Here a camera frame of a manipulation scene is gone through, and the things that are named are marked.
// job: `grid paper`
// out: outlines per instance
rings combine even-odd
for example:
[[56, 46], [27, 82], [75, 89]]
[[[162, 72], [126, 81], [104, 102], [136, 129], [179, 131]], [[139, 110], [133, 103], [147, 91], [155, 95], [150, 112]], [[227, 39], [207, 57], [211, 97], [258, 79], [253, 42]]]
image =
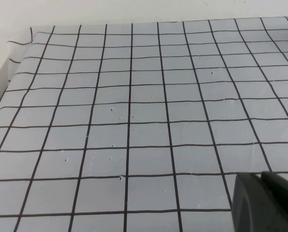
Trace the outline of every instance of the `grid paper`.
[[233, 231], [288, 179], [288, 18], [53, 27], [0, 102], [0, 231]]

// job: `white wall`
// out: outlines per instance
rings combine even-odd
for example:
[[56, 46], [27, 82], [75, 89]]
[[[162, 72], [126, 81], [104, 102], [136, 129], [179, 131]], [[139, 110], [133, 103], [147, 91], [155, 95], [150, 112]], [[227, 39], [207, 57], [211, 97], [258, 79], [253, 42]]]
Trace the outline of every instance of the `white wall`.
[[53, 24], [288, 16], [288, 0], [0, 0], [0, 31]]

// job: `black grid line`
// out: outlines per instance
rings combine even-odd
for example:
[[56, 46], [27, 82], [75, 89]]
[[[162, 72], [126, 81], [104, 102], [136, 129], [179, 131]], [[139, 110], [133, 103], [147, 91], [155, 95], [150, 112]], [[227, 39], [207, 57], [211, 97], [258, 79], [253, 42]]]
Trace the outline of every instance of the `black grid line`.
[[[107, 31], [107, 24], [105, 26], [104, 45], [103, 45], [102, 56], [101, 56], [102, 58], [104, 56], [104, 50], [105, 50], [106, 31]], [[83, 155], [82, 155], [82, 160], [81, 160], [80, 170], [79, 170], [79, 175], [78, 175], [78, 182], [77, 182], [76, 192], [75, 192], [75, 196], [74, 196], [74, 202], [73, 202], [73, 207], [72, 207], [70, 225], [69, 225], [69, 228], [68, 228], [69, 232], [71, 232], [71, 230], [72, 230], [72, 225], [73, 225], [73, 220], [74, 220], [74, 215], [75, 215], [76, 202], [77, 202], [77, 197], [78, 197], [78, 192], [79, 192], [79, 187], [80, 187], [80, 180], [81, 180], [81, 176], [82, 176], [83, 165], [84, 165], [84, 162], [85, 162], [85, 157], [86, 157], [86, 152], [87, 152], [89, 133], [90, 133], [90, 129], [91, 129], [92, 115], [93, 115], [94, 104], [95, 104], [97, 89], [98, 89], [99, 80], [100, 80], [100, 73], [101, 73], [102, 63], [103, 63], [103, 60], [101, 59], [100, 66], [99, 66], [99, 73], [98, 73], [98, 76], [97, 76], [97, 81], [96, 81], [96, 86], [95, 86], [93, 103], [92, 103], [91, 111], [90, 111], [90, 118], [89, 118], [89, 125], [88, 125], [88, 129], [87, 129], [85, 147], [84, 147], [84, 152], [83, 152]]]
[[169, 122], [169, 114], [168, 114], [167, 89], [166, 89], [166, 85], [165, 85], [165, 78], [164, 78], [164, 71], [163, 71], [162, 51], [161, 51], [160, 34], [159, 34], [159, 23], [157, 23], [157, 30], [158, 30], [160, 64], [161, 64], [161, 70], [162, 70], [164, 101], [165, 101], [165, 109], [166, 109], [166, 115], [167, 115], [168, 140], [169, 140], [169, 148], [170, 148], [170, 153], [171, 153], [172, 170], [173, 170], [173, 178], [174, 178], [174, 188], [175, 188], [175, 197], [176, 197], [176, 206], [177, 206], [177, 216], [178, 216], [179, 231], [182, 232], [183, 231], [182, 230], [182, 215], [181, 215], [181, 208], [180, 208], [180, 203], [179, 203], [177, 178], [176, 178], [176, 170], [175, 170], [175, 160], [174, 160], [174, 152], [173, 152], [173, 144], [172, 144], [172, 135], [171, 135], [170, 122]]
[[130, 53], [130, 81], [129, 81], [129, 102], [128, 102], [128, 129], [127, 129], [127, 149], [125, 165], [125, 189], [124, 189], [124, 214], [123, 231], [127, 231], [128, 218], [128, 195], [129, 195], [129, 158], [130, 158], [130, 124], [131, 124], [131, 92], [132, 92], [132, 60], [133, 60], [133, 23], [131, 24], [131, 53]]
[[[43, 57], [44, 54], [45, 54], [45, 51], [46, 51], [47, 45], [48, 45], [48, 43], [49, 43], [49, 40], [50, 40], [50, 38], [51, 38], [51, 35], [52, 35], [52, 34], [50, 34], [50, 36], [49, 36], [49, 38], [48, 38], [48, 40], [47, 40], [47, 44], [46, 44], [45, 47], [44, 47], [44, 51], [43, 51], [42, 57]], [[15, 113], [15, 115], [14, 115], [14, 117], [13, 117], [13, 120], [12, 120], [11, 123], [10, 123], [10, 126], [13, 125], [13, 123], [14, 123], [14, 121], [15, 121], [15, 119], [16, 119], [19, 111], [20, 111], [20, 108], [21, 108], [21, 106], [22, 106], [22, 104], [23, 104], [23, 101], [24, 101], [26, 95], [28, 94], [29, 89], [30, 89], [31, 86], [33, 85], [33, 82], [34, 82], [35, 77], [36, 77], [36, 75], [37, 75], [37, 71], [38, 71], [38, 69], [39, 69], [39, 67], [40, 67], [40, 65], [41, 65], [41, 62], [42, 62], [42, 59], [40, 59], [40, 61], [39, 61], [39, 63], [38, 63], [38, 66], [37, 66], [37, 68], [36, 68], [36, 71], [35, 71], [35, 74], [34, 74], [34, 76], [33, 76], [33, 79], [32, 79], [32, 81], [31, 81], [31, 83], [30, 83], [30, 85], [29, 85], [28, 91], [23, 95], [22, 100], [21, 100], [21, 102], [20, 102], [20, 105], [19, 105], [19, 107], [18, 107], [18, 109], [17, 109], [17, 111], [16, 111], [16, 113]], [[0, 144], [0, 150], [1, 150], [2, 146], [3, 146], [3, 144], [4, 144], [4, 141], [5, 141], [8, 133], [9, 133], [9, 130], [10, 130], [10, 128], [6, 131], [6, 133], [5, 133], [4, 137], [3, 137], [3, 140], [2, 140], [2, 142], [1, 142], [1, 144]]]
[[[277, 93], [275, 92], [275, 90], [274, 90], [274, 88], [273, 88], [273, 85], [272, 85], [271, 82], [268, 80], [268, 78], [267, 78], [267, 76], [265, 75], [264, 71], [263, 71], [262, 68], [259, 66], [259, 63], [257, 62], [255, 56], [254, 56], [253, 53], [251, 52], [249, 46], [246, 44], [245, 39], [244, 39], [244, 37], [242, 36], [242, 34], [241, 34], [240, 30], [239, 30], [239, 27], [238, 27], [238, 25], [237, 25], [236, 19], [235, 19], [234, 21], [235, 21], [235, 24], [236, 24], [236, 26], [237, 26], [238, 32], [239, 32], [242, 40], [244, 41], [244, 43], [245, 43], [248, 51], [250, 52], [250, 54], [251, 54], [251, 56], [253, 57], [255, 63], [257, 64], [258, 68], [260, 69], [261, 73], [263, 74], [265, 80], [266, 80], [267, 83], [269, 84], [269, 86], [270, 86], [273, 94], [276, 96], [278, 102], [280, 103], [281, 107], [283, 108], [285, 114], [286, 114], [287, 117], [288, 117], [288, 111], [286, 110], [286, 108], [285, 108], [284, 104], [282, 103], [280, 97], [278, 97]], [[287, 62], [288, 62], [288, 59], [287, 59], [286, 56], [282, 53], [282, 51], [281, 51], [280, 48], [277, 46], [277, 44], [275, 43], [275, 41], [271, 38], [271, 36], [269, 35], [269, 33], [267, 32], [266, 29], [265, 29], [265, 31], [266, 31], [267, 35], [270, 37], [271, 41], [275, 44], [275, 46], [277, 47], [277, 49], [281, 52], [281, 54], [284, 56], [284, 58], [285, 58], [285, 59], [287, 60]]]
[[242, 98], [241, 98], [240, 92], [239, 92], [239, 90], [237, 89], [237, 86], [236, 86], [236, 84], [235, 84], [235, 82], [234, 82], [234, 80], [233, 80], [233, 78], [232, 78], [232, 75], [231, 75], [231, 73], [230, 73], [230, 71], [229, 71], [229, 69], [228, 69], [228, 67], [227, 67], [227, 64], [226, 64], [226, 62], [225, 62], [225, 60], [224, 60], [224, 58], [223, 58], [223, 55], [221, 54], [221, 51], [220, 51], [219, 46], [218, 46], [218, 44], [217, 44], [217, 42], [216, 42], [216, 39], [215, 39], [215, 36], [214, 36], [213, 32], [212, 32], [212, 37], [213, 37], [213, 39], [214, 39], [214, 41], [215, 41], [215, 43], [216, 43], [217, 49], [218, 49], [218, 51], [219, 51], [220, 57], [221, 57], [224, 65], [225, 65], [225, 67], [226, 67], [227, 73], [228, 73], [231, 81], [233, 82], [233, 85], [234, 85], [234, 88], [235, 88], [235, 90], [236, 90], [236, 93], [237, 93], [237, 95], [239, 96], [240, 102], [241, 102], [242, 107], [243, 107], [243, 109], [244, 109], [244, 112], [245, 112], [245, 114], [246, 114], [246, 116], [247, 116], [247, 118], [248, 118], [248, 121], [249, 121], [249, 124], [250, 124], [250, 126], [251, 126], [251, 128], [252, 128], [252, 131], [253, 131], [253, 133], [254, 133], [254, 135], [255, 135], [255, 137], [256, 137], [256, 140], [258, 141], [258, 143], [259, 143], [259, 145], [260, 145], [260, 149], [261, 149], [262, 154], [263, 154], [263, 156], [264, 156], [265, 162], [266, 162], [269, 170], [272, 171], [271, 166], [270, 166], [269, 161], [268, 161], [268, 158], [267, 158], [266, 153], [265, 153], [265, 151], [264, 151], [264, 148], [263, 148], [262, 144], [260, 143], [260, 139], [259, 139], [259, 137], [258, 137], [258, 135], [257, 135], [257, 132], [256, 132], [256, 130], [255, 130], [255, 127], [254, 127], [254, 125], [253, 125], [253, 123], [252, 123], [252, 121], [251, 121], [251, 119], [250, 119], [249, 113], [248, 113], [248, 111], [247, 111], [247, 109], [246, 109], [246, 107], [245, 107], [245, 104], [244, 104], [244, 102], [243, 102], [243, 100], [242, 100]]
[[[184, 26], [184, 22], [182, 23], [182, 27], [183, 27], [183, 31], [186, 32], [185, 26]], [[199, 91], [199, 94], [200, 94], [200, 97], [201, 97], [201, 102], [202, 102], [202, 105], [203, 105], [203, 109], [204, 109], [205, 117], [206, 117], [206, 120], [207, 120], [207, 125], [208, 125], [209, 131], [210, 131], [210, 135], [211, 135], [213, 147], [214, 147], [214, 150], [215, 150], [215, 154], [216, 154], [216, 157], [217, 157], [220, 173], [222, 175], [222, 180], [223, 180], [223, 183], [224, 183], [224, 186], [225, 186], [225, 191], [227, 193], [227, 199], [228, 199], [230, 207], [232, 207], [232, 200], [231, 200], [231, 197], [230, 197], [230, 192], [229, 192], [229, 189], [227, 187], [227, 181], [226, 181], [226, 178], [225, 178], [225, 175], [224, 175], [224, 171], [223, 171], [223, 168], [222, 168], [221, 160], [220, 160], [220, 157], [219, 157], [219, 152], [218, 152], [218, 149], [217, 149], [217, 146], [216, 146], [216, 142], [215, 142], [215, 138], [214, 138], [214, 135], [213, 135], [213, 132], [212, 132], [212, 126], [211, 126], [211, 124], [209, 122], [209, 117], [208, 117], [206, 105], [205, 105], [204, 98], [203, 98], [203, 95], [202, 95], [201, 86], [200, 86], [200, 83], [198, 81], [197, 72], [195, 70], [195, 65], [194, 65], [194, 62], [193, 62], [193, 59], [192, 59], [192, 56], [191, 56], [191, 50], [190, 50], [190, 46], [188, 44], [188, 38], [187, 38], [186, 34], [185, 34], [185, 39], [186, 39], [186, 42], [187, 42], [187, 47], [188, 47], [188, 51], [189, 51], [189, 54], [190, 54], [190, 60], [191, 60], [191, 63], [192, 63], [194, 75], [195, 75], [195, 78], [197, 80], [197, 87], [198, 87], [198, 91]]]
[[[240, 174], [241, 172], [224, 172], [225, 176]], [[262, 172], [249, 172], [252, 174], [261, 174]], [[288, 171], [272, 171], [275, 174], [288, 174]], [[194, 176], [220, 176], [222, 173], [176, 173], [176, 175], [194, 175]], [[137, 174], [129, 175], [128, 177], [164, 177], [173, 176], [173, 173], [168, 174]], [[50, 181], [50, 180], [78, 180], [78, 179], [118, 179], [121, 177], [126, 177], [126, 175], [106, 175], [106, 176], [83, 176], [79, 177], [57, 177], [57, 178], [21, 178], [21, 179], [0, 179], [0, 182], [11, 182], [11, 181]]]
[[[76, 44], [78, 43], [80, 29], [81, 29], [81, 26], [79, 26], [79, 29], [78, 29], [78, 36], [77, 36]], [[75, 52], [76, 52], [76, 47], [74, 48], [73, 56], [72, 56], [72, 57], [74, 57]], [[70, 71], [71, 66], [72, 66], [72, 61], [70, 62], [70, 65], [69, 65], [69, 68], [68, 68], [68, 72]], [[57, 105], [55, 106], [55, 109], [54, 109], [54, 111], [53, 111], [53, 114], [52, 114], [52, 117], [51, 117], [51, 121], [50, 121], [50, 124], [49, 124], [48, 130], [47, 130], [47, 133], [46, 133], [46, 135], [45, 135], [45, 138], [44, 138], [44, 142], [43, 142], [43, 145], [42, 145], [42, 148], [41, 148], [41, 152], [40, 152], [39, 155], [38, 155], [38, 158], [37, 158], [37, 161], [36, 161], [35, 167], [34, 167], [34, 169], [33, 169], [32, 177], [31, 177], [31, 181], [29, 182], [28, 189], [27, 189], [27, 192], [26, 192], [25, 198], [24, 198], [23, 203], [22, 203], [22, 207], [21, 207], [21, 210], [20, 210], [20, 214], [19, 214], [19, 217], [18, 217], [18, 220], [17, 220], [16, 226], [15, 226], [14, 232], [16, 232], [16, 231], [18, 230], [18, 226], [19, 226], [20, 221], [21, 221], [21, 215], [23, 214], [23, 210], [24, 210], [24, 207], [25, 207], [26, 202], [27, 202], [27, 199], [28, 199], [28, 195], [29, 195], [29, 192], [30, 192], [30, 189], [31, 189], [32, 183], [33, 183], [33, 179], [34, 179], [34, 177], [35, 177], [35, 173], [36, 173], [36, 170], [37, 170], [38, 164], [39, 164], [40, 159], [41, 159], [42, 154], [43, 154], [43, 149], [44, 149], [44, 147], [45, 147], [45, 144], [46, 144], [46, 142], [47, 142], [47, 139], [48, 139], [48, 136], [49, 136], [49, 133], [50, 133], [50, 129], [51, 129], [51, 126], [52, 126], [52, 123], [53, 123], [53, 120], [54, 120], [54, 117], [55, 117], [55, 114], [56, 114], [56, 111], [57, 111], [57, 108], [58, 108], [58, 105], [59, 105], [59, 102], [60, 102], [60, 99], [61, 99], [61, 95], [62, 95], [62, 92], [63, 92], [64, 86], [65, 86], [66, 81], [67, 81], [67, 77], [68, 77], [68, 73], [67, 73], [66, 76], [65, 76], [65, 80], [64, 80], [64, 83], [63, 83], [62, 89], [61, 89], [61, 91], [60, 91], [60, 93], [59, 93], [59, 96], [58, 96]]]

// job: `black object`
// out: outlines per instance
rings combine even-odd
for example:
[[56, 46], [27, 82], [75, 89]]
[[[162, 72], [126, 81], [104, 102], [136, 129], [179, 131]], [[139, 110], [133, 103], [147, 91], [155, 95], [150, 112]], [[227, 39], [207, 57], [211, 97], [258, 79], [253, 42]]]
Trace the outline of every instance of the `black object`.
[[288, 181], [271, 172], [238, 174], [232, 218], [235, 232], [288, 232]]

